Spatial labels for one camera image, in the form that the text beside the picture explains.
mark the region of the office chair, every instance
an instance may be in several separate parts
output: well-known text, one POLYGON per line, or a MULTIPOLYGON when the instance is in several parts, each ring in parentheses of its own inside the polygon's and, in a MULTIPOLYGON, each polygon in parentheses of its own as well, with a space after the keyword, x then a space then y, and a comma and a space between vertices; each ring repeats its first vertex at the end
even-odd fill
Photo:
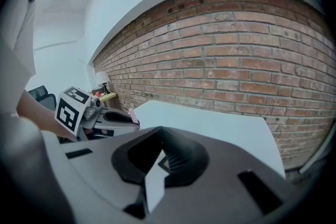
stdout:
MULTIPOLYGON (((41 105, 45 108, 50 109, 52 111, 56 110, 56 97, 53 93, 48 93, 46 87, 44 85, 37 87, 28 91, 29 94, 41 105)), ((58 141, 60 144, 66 143, 69 140, 63 137, 58 137, 58 141)))
POLYGON ((44 85, 40 86, 40 87, 37 87, 35 89, 32 89, 30 91, 28 91, 28 93, 34 98, 34 99, 37 99, 37 98, 40 98, 40 97, 43 97, 45 95, 48 94, 48 91, 46 89, 46 87, 44 85))

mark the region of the black slot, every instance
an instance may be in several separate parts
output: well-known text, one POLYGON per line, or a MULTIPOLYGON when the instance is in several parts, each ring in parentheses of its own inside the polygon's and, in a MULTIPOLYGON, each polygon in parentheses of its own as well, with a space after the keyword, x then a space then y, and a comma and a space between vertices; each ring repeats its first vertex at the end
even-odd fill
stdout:
POLYGON ((113 137, 114 136, 114 130, 107 130, 107 136, 113 137))
POLYGON ((282 205, 281 200, 259 179, 254 172, 245 171, 238 174, 238 177, 264 215, 267 215, 282 205))
POLYGON ((103 118, 106 121, 133 123, 130 116, 126 116, 118 112, 106 112, 103 118))
POLYGON ((65 155, 68 157, 68 159, 72 159, 72 158, 87 155, 89 153, 92 153, 92 150, 90 150, 88 148, 84 148, 82 150, 68 152, 65 155))

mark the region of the gray surface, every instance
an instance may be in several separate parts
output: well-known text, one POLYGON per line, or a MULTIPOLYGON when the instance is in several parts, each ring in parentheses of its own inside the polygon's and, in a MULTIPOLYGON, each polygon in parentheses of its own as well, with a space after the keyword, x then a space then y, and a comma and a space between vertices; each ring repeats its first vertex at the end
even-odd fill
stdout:
MULTIPOLYGON (((111 165, 111 156, 120 145, 150 130, 152 128, 106 140, 63 144, 61 147, 65 152, 82 148, 93 151, 71 159, 71 167, 102 200, 121 210, 136 201, 139 186, 121 180, 111 165)), ((293 193, 291 186, 281 176, 237 146, 181 130, 165 131, 174 131, 201 143, 209 154, 210 163, 191 185, 166 188, 163 199, 146 217, 146 222, 220 224, 246 223, 261 218, 263 213, 237 177, 240 172, 249 169, 282 201, 286 201, 293 193)))
MULTIPOLYGON (((80 148, 80 146, 82 145, 83 148, 86 148, 86 143, 88 142, 60 145, 54 134, 47 131, 42 131, 42 135, 56 180, 62 187, 62 190, 72 207, 72 212, 75 216, 76 223, 111 224, 114 223, 114 221, 115 223, 124 224, 143 223, 142 221, 128 214, 125 214, 120 209, 111 205, 106 199, 104 199, 104 196, 101 196, 100 193, 94 189, 94 186, 90 186, 88 184, 89 182, 86 181, 83 175, 78 173, 79 171, 74 168, 74 164, 70 162, 71 160, 68 160, 68 158, 64 154, 64 151, 61 148, 66 147, 70 149, 70 151, 71 146, 75 146, 75 148, 80 148)), ((95 147, 91 149, 94 150, 94 153, 91 154, 99 155, 99 151, 97 152, 95 147)), ((86 170, 89 170, 89 168, 93 168, 93 170, 90 170, 89 173, 94 173, 96 171, 94 168, 98 167, 98 172, 91 175, 96 183, 100 183, 100 179, 106 177, 105 171, 107 171, 111 167, 111 165, 104 166, 96 162, 87 163, 87 159, 85 158, 85 156, 79 159, 83 160, 82 167, 85 167, 86 170)), ((118 197, 122 198, 120 197, 120 195, 118 195, 118 189, 115 188, 113 182, 109 182, 106 190, 109 190, 109 192, 112 193, 115 190, 116 193, 114 193, 115 195, 112 196, 114 196, 115 199, 117 199, 118 197)))
POLYGON ((135 202, 140 187, 124 182, 111 164, 114 150, 141 135, 140 133, 126 134, 109 139, 99 139, 78 143, 62 144, 64 152, 89 148, 93 151, 88 155, 70 160, 80 176, 101 197, 119 209, 135 202))
POLYGON ((201 110, 154 100, 134 111, 141 129, 173 127, 232 143, 285 178, 278 147, 261 117, 201 110))
POLYGON ((97 114, 94 115, 93 118, 89 121, 87 121, 86 119, 84 119, 84 117, 82 117, 82 119, 80 120, 79 126, 86 128, 86 129, 92 129, 102 109, 103 107, 101 107, 100 111, 98 111, 97 114))
POLYGON ((277 196, 286 201, 291 186, 276 172, 241 148, 202 135, 169 129, 202 144, 209 154, 205 172, 190 186, 166 188, 158 206, 146 218, 156 223, 247 223, 263 213, 238 174, 252 170, 277 196))

